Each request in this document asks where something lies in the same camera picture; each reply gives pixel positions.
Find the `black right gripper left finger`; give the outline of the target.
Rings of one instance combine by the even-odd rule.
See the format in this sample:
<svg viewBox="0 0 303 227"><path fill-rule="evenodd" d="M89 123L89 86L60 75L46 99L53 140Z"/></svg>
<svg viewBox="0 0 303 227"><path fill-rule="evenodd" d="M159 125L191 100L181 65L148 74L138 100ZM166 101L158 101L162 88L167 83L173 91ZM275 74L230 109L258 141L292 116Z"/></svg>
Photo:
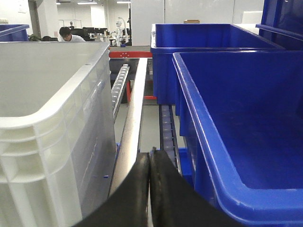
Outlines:
<svg viewBox="0 0 303 227"><path fill-rule="evenodd" d="M150 161L139 153L126 178L116 191L79 227L146 227Z"/></svg>

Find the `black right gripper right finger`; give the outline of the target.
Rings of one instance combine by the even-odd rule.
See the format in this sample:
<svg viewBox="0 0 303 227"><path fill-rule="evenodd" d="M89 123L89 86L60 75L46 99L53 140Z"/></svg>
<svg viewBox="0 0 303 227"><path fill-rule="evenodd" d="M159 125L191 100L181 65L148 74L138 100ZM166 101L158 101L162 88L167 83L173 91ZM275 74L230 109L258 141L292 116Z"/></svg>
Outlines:
<svg viewBox="0 0 303 227"><path fill-rule="evenodd" d="M186 182L165 151L150 153L151 213L155 227L240 227Z"/></svg>

